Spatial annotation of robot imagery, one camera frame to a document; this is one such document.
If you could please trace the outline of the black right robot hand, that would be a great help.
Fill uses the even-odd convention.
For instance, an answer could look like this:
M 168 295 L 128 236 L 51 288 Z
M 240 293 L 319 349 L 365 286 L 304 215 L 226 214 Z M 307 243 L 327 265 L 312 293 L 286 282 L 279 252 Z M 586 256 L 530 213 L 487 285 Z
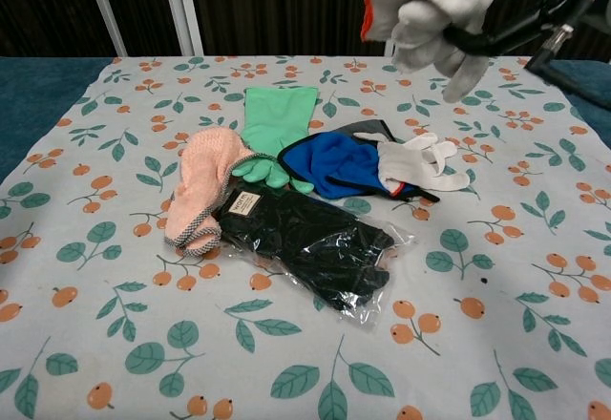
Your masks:
M 556 31 L 569 35 L 596 0 L 494 0 L 481 31 L 451 24 L 444 37 L 464 53 L 497 56 Z

